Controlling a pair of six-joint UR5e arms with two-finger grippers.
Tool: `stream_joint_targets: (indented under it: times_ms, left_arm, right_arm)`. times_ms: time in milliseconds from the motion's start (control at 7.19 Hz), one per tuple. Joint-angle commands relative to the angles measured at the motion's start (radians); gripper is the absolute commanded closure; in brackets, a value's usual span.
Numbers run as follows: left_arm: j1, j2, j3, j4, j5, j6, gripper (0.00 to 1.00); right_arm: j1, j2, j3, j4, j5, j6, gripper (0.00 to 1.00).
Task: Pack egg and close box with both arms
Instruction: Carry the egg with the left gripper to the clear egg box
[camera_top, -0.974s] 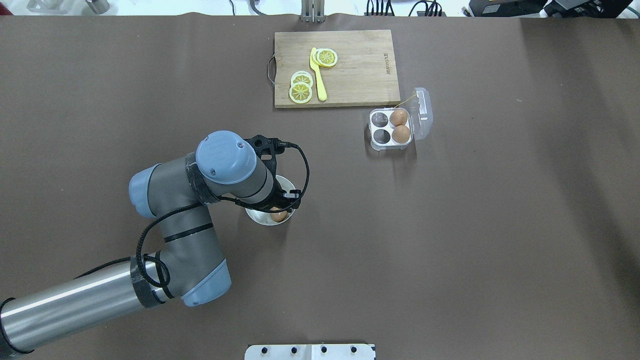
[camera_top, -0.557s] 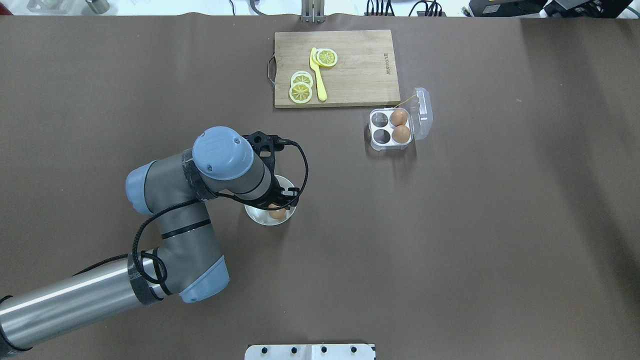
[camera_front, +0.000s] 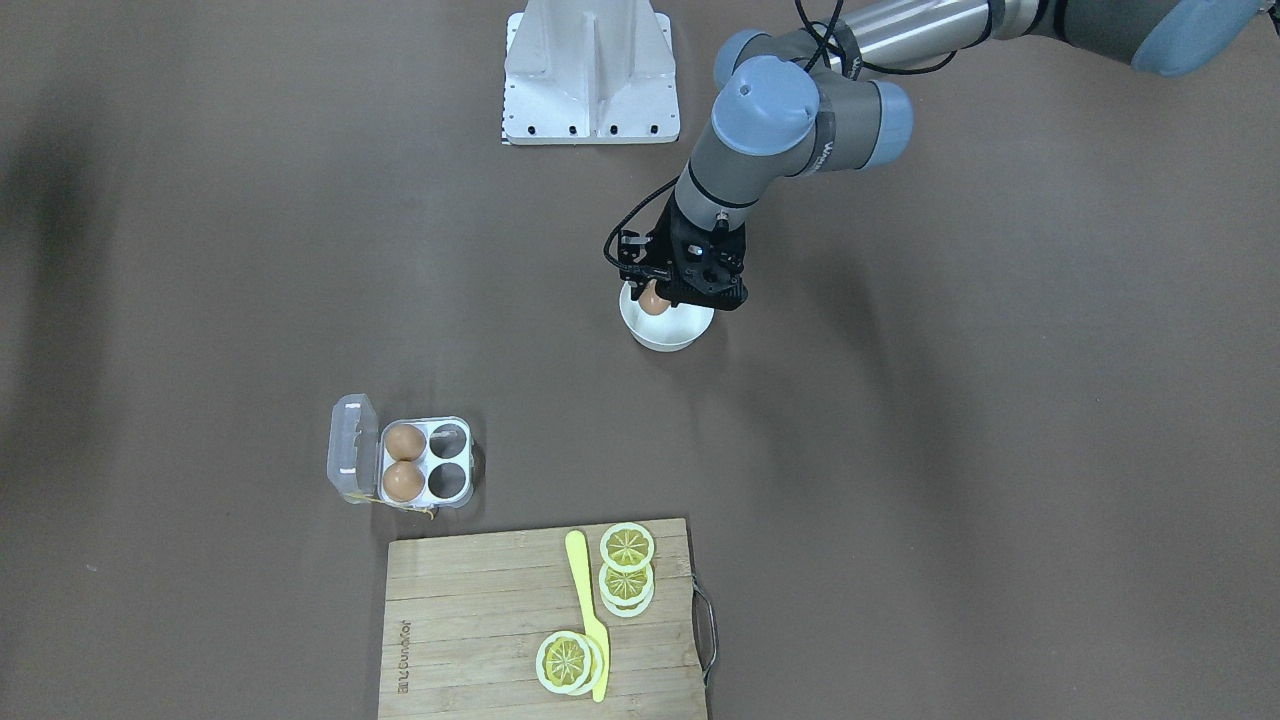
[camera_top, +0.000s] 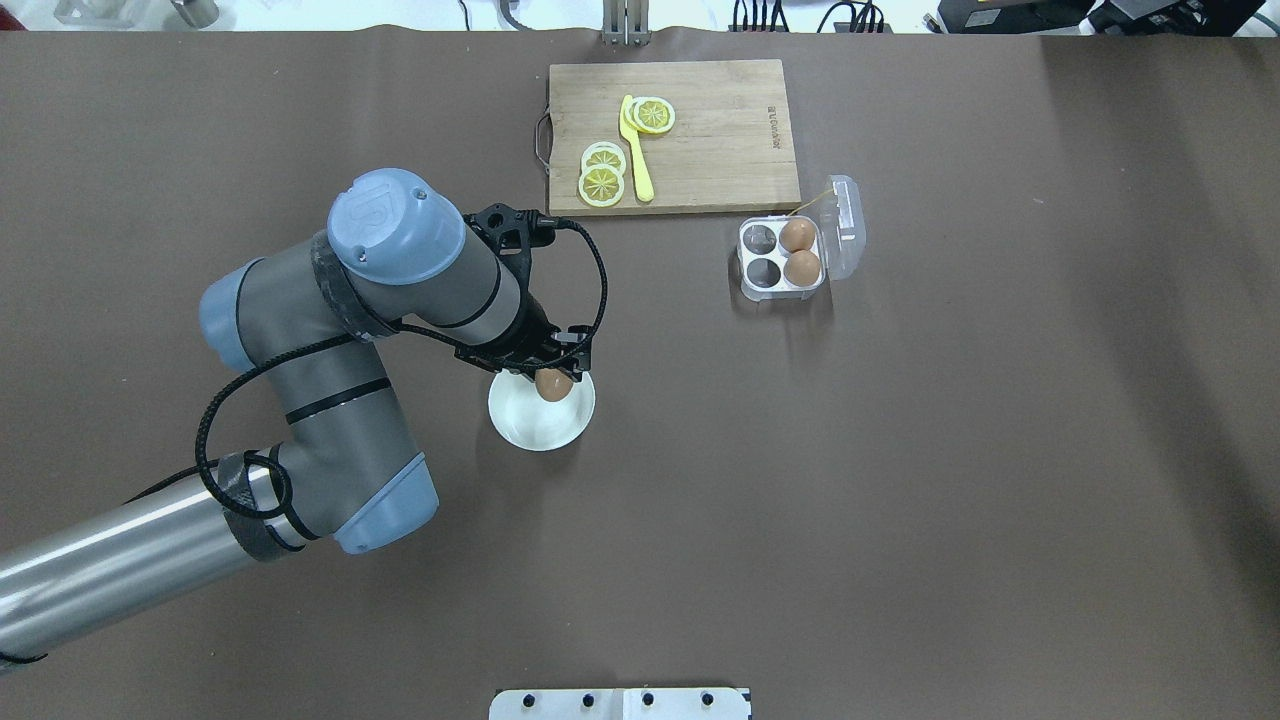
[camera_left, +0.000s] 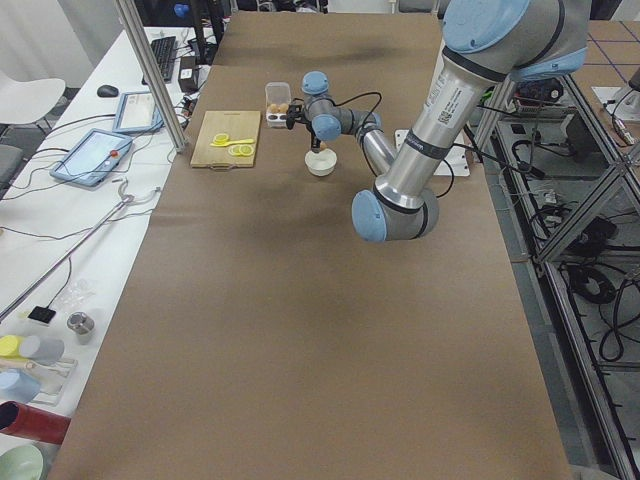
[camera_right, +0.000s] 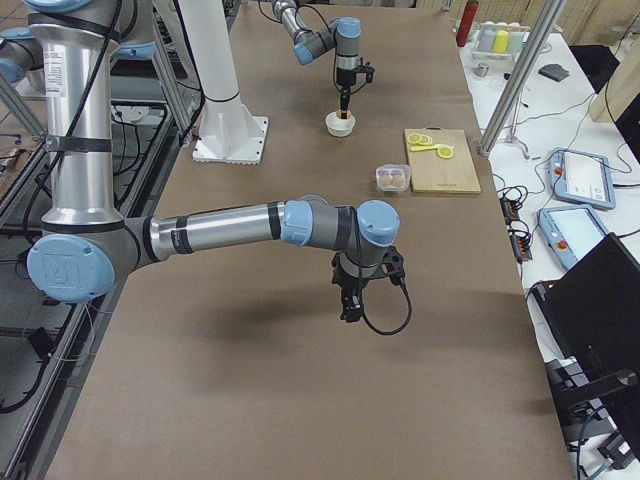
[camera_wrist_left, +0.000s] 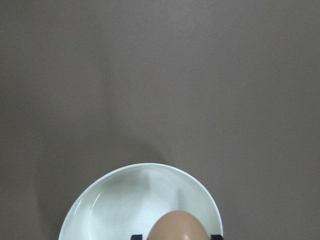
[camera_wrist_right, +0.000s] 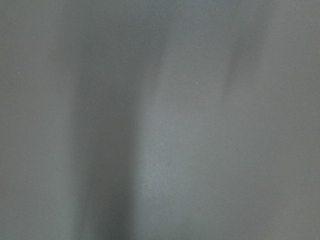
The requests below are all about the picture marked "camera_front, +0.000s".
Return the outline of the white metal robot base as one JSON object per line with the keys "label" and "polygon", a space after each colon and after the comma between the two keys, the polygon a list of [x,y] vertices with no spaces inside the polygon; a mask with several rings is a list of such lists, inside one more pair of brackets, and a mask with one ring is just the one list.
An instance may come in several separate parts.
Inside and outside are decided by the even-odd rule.
{"label": "white metal robot base", "polygon": [[652,3],[530,1],[504,38],[504,143],[678,140],[672,23]]}

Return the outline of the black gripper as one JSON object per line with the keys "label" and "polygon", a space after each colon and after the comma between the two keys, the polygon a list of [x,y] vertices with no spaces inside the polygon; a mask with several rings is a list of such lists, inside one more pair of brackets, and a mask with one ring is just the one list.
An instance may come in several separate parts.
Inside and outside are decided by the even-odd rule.
{"label": "black gripper", "polygon": [[748,297],[742,272],[749,206],[724,206],[696,190],[673,190],[652,231],[627,229],[657,196],[650,193],[612,229],[612,265],[622,281],[632,282],[631,300],[650,305],[655,282],[666,309],[740,307]]}

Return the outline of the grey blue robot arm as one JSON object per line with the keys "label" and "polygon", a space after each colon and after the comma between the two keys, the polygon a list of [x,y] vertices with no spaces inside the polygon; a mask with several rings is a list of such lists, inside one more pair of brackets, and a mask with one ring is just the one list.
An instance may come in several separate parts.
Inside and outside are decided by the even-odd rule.
{"label": "grey blue robot arm", "polygon": [[745,223],[785,177],[867,170],[900,158],[914,110],[899,81],[942,69],[993,38],[1039,36],[1135,70],[1199,69],[1275,1],[878,1],[773,36],[745,29],[716,56],[718,94],[666,205],[640,234],[604,242],[630,299],[659,315],[681,305],[745,302]]}

